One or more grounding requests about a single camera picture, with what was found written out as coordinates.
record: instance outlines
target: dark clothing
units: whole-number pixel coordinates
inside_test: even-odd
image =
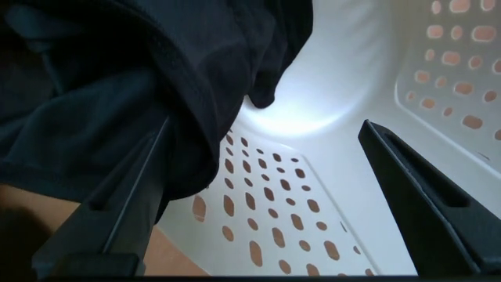
[[[17,2],[5,21],[41,60],[2,51],[0,183],[72,201],[167,116],[164,204],[202,190],[244,96],[271,104],[312,32],[308,0]]]

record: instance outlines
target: brown floor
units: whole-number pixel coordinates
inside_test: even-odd
[[[62,201],[0,184],[0,207],[26,208],[36,214],[54,232],[78,207],[78,203]],[[156,227],[153,228],[144,262],[146,275],[207,275],[184,256]]]

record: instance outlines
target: basket hole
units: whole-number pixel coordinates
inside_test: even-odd
[[[439,14],[442,10],[442,4],[439,1],[433,1],[431,3],[431,12],[435,15]]]
[[[328,256],[333,260],[339,260],[339,251],[337,251],[336,244],[327,240],[323,242],[323,246],[326,248]]]
[[[451,38],[454,40],[459,40],[463,37],[463,28],[460,26],[455,26],[451,30]]]
[[[285,240],[283,239],[283,233],[280,231],[280,229],[273,227],[272,229],[273,233],[273,240],[275,241],[275,244],[281,248],[285,248]]]
[[[442,63],[449,66],[457,66],[461,61],[461,55],[458,52],[445,51],[442,56]]]
[[[491,42],[496,36],[496,29],[490,26],[480,26],[473,29],[472,37],[476,42]]]
[[[256,201],[254,197],[252,197],[252,195],[245,193],[245,201],[247,202],[247,207],[249,207],[253,211],[256,210]]]
[[[341,224],[341,227],[343,227],[343,230],[347,233],[348,231],[346,230],[346,228],[344,227],[344,224],[342,222],[339,222]]]
[[[292,214],[290,215],[290,218],[292,219],[292,224],[294,225],[294,227],[296,227],[297,230],[303,230],[305,228],[299,215]]]
[[[232,139],[232,137],[231,137],[231,136],[227,135],[227,136],[226,136],[226,141],[228,141],[228,144],[229,144],[229,145],[233,146],[233,139]]]
[[[315,200],[309,199],[308,206],[310,207],[310,210],[312,210],[312,212],[320,212],[319,204]]]
[[[327,230],[327,224],[325,224],[324,222],[317,222],[316,226],[317,226],[318,229],[320,229],[322,231]]]
[[[458,82],[456,86],[454,86],[454,92],[463,95],[470,95],[473,92],[473,85],[468,82]]]
[[[235,239],[235,237],[233,236],[233,231],[227,226],[222,227],[222,235],[226,238],[226,240],[230,242],[233,242],[233,240]]]
[[[248,178],[244,178],[243,181],[245,181],[245,184],[247,184],[249,187],[252,187],[254,185]]]
[[[496,93],[496,91],[487,91],[487,93],[485,93],[484,95],[484,101],[485,102],[492,102],[494,101],[494,99],[496,99],[496,97],[498,96],[498,93]]]
[[[407,100],[408,101],[411,101],[414,98],[416,98],[416,93],[414,91],[410,91],[409,93],[407,93]]]
[[[249,227],[254,231],[259,229],[258,223],[253,219],[247,219],[247,224],[249,224]]]
[[[452,114],[452,108],[451,107],[445,108],[445,110],[444,110],[444,116],[448,117],[451,114]]]
[[[250,259],[256,266],[263,266],[263,257],[261,254],[261,247],[255,241],[249,243]]]
[[[225,184],[227,185],[228,188],[233,189],[235,186],[233,185],[232,181],[225,178]]]
[[[415,74],[415,79],[419,83],[427,83],[430,81],[430,73],[424,70],[418,70]]]
[[[440,38],[444,35],[444,28],[441,25],[432,25],[427,29],[427,36],[429,38]]]
[[[305,172],[300,168],[296,168],[296,175],[297,177],[303,179],[305,177]]]
[[[432,61],[435,58],[435,51],[433,49],[428,49],[426,53],[424,53],[424,59],[426,61]]]
[[[445,78],[444,76],[437,78],[437,81],[435,82],[435,86],[437,88],[442,88],[446,85],[447,85],[447,78]]]
[[[269,208],[269,209],[268,209],[268,213],[269,213],[269,215],[270,215],[271,217],[273,217],[274,219],[279,218],[279,214],[278,214],[278,213],[276,213],[276,211],[275,211],[274,209],[272,209],[272,208]]]
[[[233,164],[229,159],[225,159],[225,168],[229,173],[233,173]]]
[[[287,180],[281,179],[280,185],[282,185],[282,188],[284,188],[285,190],[290,191],[290,184]]]
[[[273,159],[274,159],[275,161],[278,161],[278,162],[281,162],[281,161],[282,161],[282,158],[281,158],[281,157],[280,157],[280,155],[279,155],[279,154],[277,154],[277,153],[274,153],[274,154],[273,154]]]
[[[251,165],[247,161],[242,161],[242,166],[246,172],[248,172],[248,173],[252,172]]]
[[[223,197],[223,206],[225,208],[225,212],[229,216],[234,216],[235,215],[235,204],[233,203],[232,198],[230,198],[228,195],[225,195]]]
[[[205,212],[207,210],[207,205],[202,197],[196,195],[193,199],[192,212],[195,219],[199,222],[205,221]]]
[[[468,62],[470,69],[476,70],[482,65],[482,58],[480,56],[472,56]]]
[[[275,195],[273,195],[273,191],[271,189],[269,189],[268,187],[265,187],[265,196],[270,201],[275,200]]]
[[[495,74],[501,74],[501,60],[498,59],[492,66]]]
[[[266,165],[266,161],[263,159],[258,159],[259,166],[266,169],[268,166]]]
[[[285,201],[286,201],[288,204],[292,205],[292,206],[296,205],[296,202],[295,202],[294,200],[292,200],[291,198],[287,198]]]
[[[310,244],[308,244],[308,242],[305,240],[299,241],[299,247],[301,247],[305,251],[310,251],[312,249],[312,247],[310,247]]]
[[[480,118],[472,115],[467,115],[463,119],[463,125],[466,125],[471,129],[479,129],[483,124],[484,122]]]
[[[430,98],[423,99],[423,101],[421,102],[421,106],[427,109],[433,109],[435,107],[435,100]]]
[[[453,13],[465,13],[470,9],[470,0],[452,0],[449,8]]]
[[[306,271],[308,271],[309,276],[320,276],[319,269],[317,269],[316,266],[312,265],[311,263],[306,265]]]
[[[484,11],[488,12],[494,9],[494,7],[496,6],[496,0],[481,0],[480,6]]]
[[[244,145],[244,146],[249,146],[248,141],[245,138],[243,138],[243,137],[240,138],[240,142],[242,142],[242,145]]]
[[[284,261],[283,259],[280,259],[279,266],[280,266],[280,269],[285,274],[290,274],[290,272],[292,271],[292,269],[290,268],[290,265],[286,261]]]

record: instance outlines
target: white plastic basket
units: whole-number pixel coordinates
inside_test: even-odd
[[[499,12],[314,1],[274,104],[244,103],[216,180],[160,228],[212,275],[415,274],[357,134],[365,119],[389,128],[500,217]]]

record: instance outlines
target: white plastic surface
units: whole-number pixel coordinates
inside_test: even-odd
[[[313,34],[280,81],[274,104],[257,110],[245,102],[231,139],[222,142],[216,180],[195,197],[171,202],[160,228],[212,275],[415,274],[357,139],[365,119],[395,132],[500,217],[501,96],[483,99],[499,84],[493,64],[501,57],[501,41],[472,42],[470,35],[475,20],[500,26],[491,13],[501,7],[489,2],[495,5],[480,10],[485,1],[465,1],[439,1],[436,14],[431,7],[437,2],[414,2],[419,4],[412,8],[418,19],[413,29],[395,9],[399,0],[314,1]],[[466,11],[450,10],[465,6]],[[442,36],[429,38],[427,29],[436,24]],[[450,39],[456,25],[463,28],[459,40]],[[407,49],[405,34],[412,39]],[[425,60],[428,49],[435,50],[434,60]],[[443,65],[445,51],[460,52],[460,63]],[[467,58],[474,52],[484,64],[471,70]],[[416,82],[419,70],[431,73],[426,83]],[[438,76],[447,77],[443,87],[435,87]],[[473,84],[471,93],[455,93],[457,81]],[[426,98],[434,106],[423,103]],[[449,116],[443,114],[446,107],[453,107]],[[468,114],[482,119],[480,128],[462,123]],[[301,218],[302,229],[291,215]],[[337,251],[326,248],[326,241]],[[261,262],[251,242],[260,246]]]

